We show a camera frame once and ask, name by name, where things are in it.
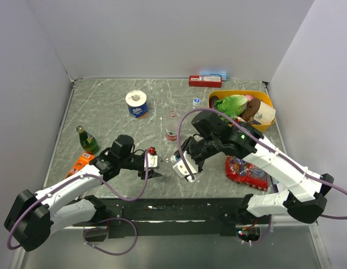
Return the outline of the clear plastic bottle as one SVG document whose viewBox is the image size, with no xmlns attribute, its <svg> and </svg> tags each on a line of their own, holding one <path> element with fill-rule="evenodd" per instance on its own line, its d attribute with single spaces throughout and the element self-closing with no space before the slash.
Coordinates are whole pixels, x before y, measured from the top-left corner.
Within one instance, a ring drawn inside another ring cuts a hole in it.
<svg viewBox="0 0 347 269">
<path fill-rule="evenodd" d="M 159 158 L 159 162 L 160 163 L 172 163 L 171 162 L 171 160 L 170 160 L 170 158 Z"/>
</svg>

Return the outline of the red label clear bottle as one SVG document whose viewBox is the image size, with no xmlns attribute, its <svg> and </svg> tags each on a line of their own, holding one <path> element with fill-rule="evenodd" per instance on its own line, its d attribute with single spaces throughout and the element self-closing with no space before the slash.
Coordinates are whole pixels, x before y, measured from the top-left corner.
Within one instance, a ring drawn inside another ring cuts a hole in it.
<svg viewBox="0 0 347 269">
<path fill-rule="evenodd" d="M 166 138 L 170 141 L 177 140 L 177 130 L 179 125 L 179 117 L 177 116 L 177 112 L 175 110 L 171 110 L 168 113 L 166 119 Z"/>
</svg>

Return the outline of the capped clear bottle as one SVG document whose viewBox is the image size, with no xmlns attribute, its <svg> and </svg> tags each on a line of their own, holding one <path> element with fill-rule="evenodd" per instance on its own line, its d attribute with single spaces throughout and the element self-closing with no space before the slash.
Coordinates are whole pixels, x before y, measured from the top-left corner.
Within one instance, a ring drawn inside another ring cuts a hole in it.
<svg viewBox="0 0 347 269">
<path fill-rule="evenodd" d="M 199 108 L 201 106 L 201 100 L 199 98 L 193 99 L 193 108 Z"/>
</svg>

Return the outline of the blue white bottle cap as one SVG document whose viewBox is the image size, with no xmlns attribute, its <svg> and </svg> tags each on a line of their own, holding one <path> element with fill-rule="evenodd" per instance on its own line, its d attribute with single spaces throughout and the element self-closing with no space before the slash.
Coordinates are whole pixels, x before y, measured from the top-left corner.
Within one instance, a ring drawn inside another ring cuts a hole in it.
<svg viewBox="0 0 347 269">
<path fill-rule="evenodd" d="M 173 154 L 170 158 L 172 163 L 177 162 L 180 159 L 180 155 L 179 154 Z"/>
</svg>

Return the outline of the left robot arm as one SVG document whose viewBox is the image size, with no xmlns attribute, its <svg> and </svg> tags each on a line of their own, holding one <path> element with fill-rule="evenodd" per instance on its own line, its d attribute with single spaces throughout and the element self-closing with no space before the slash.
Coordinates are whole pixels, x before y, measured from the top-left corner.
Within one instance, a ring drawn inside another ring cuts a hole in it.
<svg viewBox="0 0 347 269">
<path fill-rule="evenodd" d="M 106 205 L 95 196 L 80 196 L 90 189 L 107 185 L 122 169 L 135 170 L 144 181 L 157 177 L 159 158 L 154 147 L 137 155 L 131 136 L 121 134 L 81 170 L 61 182 L 35 193 L 19 193 L 4 222 L 9 232 L 7 248 L 33 251 L 51 234 L 82 222 L 99 225 Z"/>
</svg>

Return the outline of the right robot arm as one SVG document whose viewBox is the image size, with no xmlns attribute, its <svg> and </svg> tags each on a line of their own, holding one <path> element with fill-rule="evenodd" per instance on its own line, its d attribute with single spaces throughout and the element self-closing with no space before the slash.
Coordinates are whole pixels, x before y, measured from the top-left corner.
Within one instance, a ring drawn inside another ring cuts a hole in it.
<svg viewBox="0 0 347 269">
<path fill-rule="evenodd" d="M 287 214 L 312 224 L 322 216 L 327 204 L 325 196 L 334 182 L 331 175 L 319 175 L 298 164 L 247 123 L 234 122 L 229 126 L 221 119 L 224 114 L 215 109 L 201 108 L 194 112 L 191 124 L 202 138 L 196 141 L 189 137 L 179 144 L 180 157 L 172 167 L 179 177 L 193 182 L 204 161 L 222 152 L 255 165 L 285 188 L 273 194 L 245 195 L 225 220 L 246 225 L 263 216 Z"/>
</svg>

